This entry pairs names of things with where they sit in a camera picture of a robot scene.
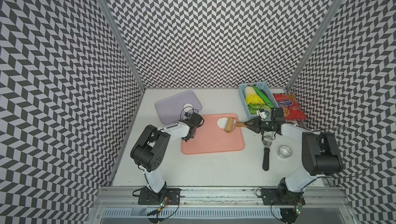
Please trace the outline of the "white dough piece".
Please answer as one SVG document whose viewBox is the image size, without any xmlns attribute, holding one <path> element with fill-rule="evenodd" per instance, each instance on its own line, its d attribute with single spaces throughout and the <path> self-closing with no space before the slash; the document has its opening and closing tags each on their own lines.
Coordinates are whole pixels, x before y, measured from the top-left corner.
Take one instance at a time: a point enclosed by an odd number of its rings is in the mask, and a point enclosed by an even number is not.
<svg viewBox="0 0 396 224">
<path fill-rule="evenodd" d="M 224 117 L 224 118 L 218 119 L 218 121 L 217 121 L 218 127 L 222 128 L 222 129 L 225 129 L 225 126 L 226 126 L 226 123 L 227 123 L 228 119 L 229 119 L 229 117 Z"/>
</svg>

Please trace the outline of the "wooden dough roller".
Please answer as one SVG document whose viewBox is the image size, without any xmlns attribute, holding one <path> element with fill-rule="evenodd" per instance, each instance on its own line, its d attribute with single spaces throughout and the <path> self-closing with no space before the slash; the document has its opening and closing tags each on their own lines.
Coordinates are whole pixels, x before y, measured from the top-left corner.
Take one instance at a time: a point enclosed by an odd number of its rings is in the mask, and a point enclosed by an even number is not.
<svg viewBox="0 0 396 224">
<path fill-rule="evenodd" d="M 224 130 L 226 133 L 231 133 L 235 128 L 245 128 L 245 127 L 246 125 L 243 122 L 237 122 L 235 118 L 229 118 L 227 120 Z"/>
</svg>

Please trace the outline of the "pink tray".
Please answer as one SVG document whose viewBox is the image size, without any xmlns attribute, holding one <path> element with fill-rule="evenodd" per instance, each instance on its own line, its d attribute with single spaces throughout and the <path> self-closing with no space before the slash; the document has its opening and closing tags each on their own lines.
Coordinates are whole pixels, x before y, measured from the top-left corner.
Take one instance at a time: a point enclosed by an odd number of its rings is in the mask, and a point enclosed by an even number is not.
<svg viewBox="0 0 396 224">
<path fill-rule="evenodd" d="M 224 117 L 235 118 L 238 122 L 238 116 L 235 113 L 204 115 L 204 124 L 197 129 L 195 137 L 182 142 L 182 153 L 190 155 L 243 150 L 244 140 L 241 128 L 235 128 L 233 132 L 226 133 L 224 129 L 218 127 L 218 119 Z"/>
</svg>

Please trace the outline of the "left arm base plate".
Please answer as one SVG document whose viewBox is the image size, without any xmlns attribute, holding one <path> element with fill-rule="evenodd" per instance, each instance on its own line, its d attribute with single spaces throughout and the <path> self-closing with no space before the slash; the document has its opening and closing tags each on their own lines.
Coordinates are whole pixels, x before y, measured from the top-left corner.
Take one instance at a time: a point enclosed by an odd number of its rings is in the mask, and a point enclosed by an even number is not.
<svg viewBox="0 0 396 224">
<path fill-rule="evenodd" d="M 179 205 L 180 203 L 180 188 L 167 188 L 161 190 L 159 193 L 155 193 L 144 187 L 139 194 L 138 204 L 139 205 L 159 205 L 165 197 L 169 197 L 170 205 Z"/>
</svg>

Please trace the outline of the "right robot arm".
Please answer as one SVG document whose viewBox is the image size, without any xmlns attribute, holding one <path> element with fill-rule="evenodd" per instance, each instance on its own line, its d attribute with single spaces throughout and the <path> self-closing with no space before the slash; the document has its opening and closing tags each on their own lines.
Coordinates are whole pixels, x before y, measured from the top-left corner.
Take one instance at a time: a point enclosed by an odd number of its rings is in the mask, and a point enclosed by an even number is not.
<svg viewBox="0 0 396 224">
<path fill-rule="evenodd" d="M 237 124 L 237 126 L 246 127 L 262 136 L 265 146 L 262 168 L 265 171 L 269 170 L 270 146 L 275 140 L 276 134 L 291 138 L 301 145 L 302 165 L 292 175 L 282 178 L 278 185 L 278 192 L 282 195 L 301 194 L 317 179 L 332 176 L 343 170 L 340 150 L 334 134 L 314 132 L 287 123 L 280 107 L 271 109 L 270 120 L 259 115 L 243 124 Z"/>
</svg>

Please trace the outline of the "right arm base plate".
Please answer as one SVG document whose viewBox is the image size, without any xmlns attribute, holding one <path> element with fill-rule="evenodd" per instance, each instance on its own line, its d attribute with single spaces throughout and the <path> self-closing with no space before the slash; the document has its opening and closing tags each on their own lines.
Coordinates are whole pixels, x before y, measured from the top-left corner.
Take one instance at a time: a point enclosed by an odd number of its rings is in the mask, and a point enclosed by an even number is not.
<svg viewBox="0 0 396 224">
<path fill-rule="evenodd" d="M 303 193 L 294 193 L 287 190 L 278 190 L 274 188 L 261 188 L 259 196 L 262 198 L 264 205 L 270 206 L 273 203 L 283 205 L 306 205 Z"/>
</svg>

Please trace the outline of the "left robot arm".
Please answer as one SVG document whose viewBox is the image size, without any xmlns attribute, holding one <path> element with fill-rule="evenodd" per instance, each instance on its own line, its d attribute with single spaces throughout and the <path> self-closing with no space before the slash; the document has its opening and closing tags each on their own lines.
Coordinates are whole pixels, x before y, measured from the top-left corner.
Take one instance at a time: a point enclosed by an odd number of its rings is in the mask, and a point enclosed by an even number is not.
<svg viewBox="0 0 396 224">
<path fill-rule="evenodd" d="M 193 139 L 203 124 L 204 118 L 198 113 L 192 113 L 168 127 L 145 127 L 131 150 L 130 157 L 143 171 L 149 191 L 159 194 L 166 189 L 166 182 L 158 168 L 165 158 L 169 142 L 177 139 L 187 142 Z"/>
</svg>

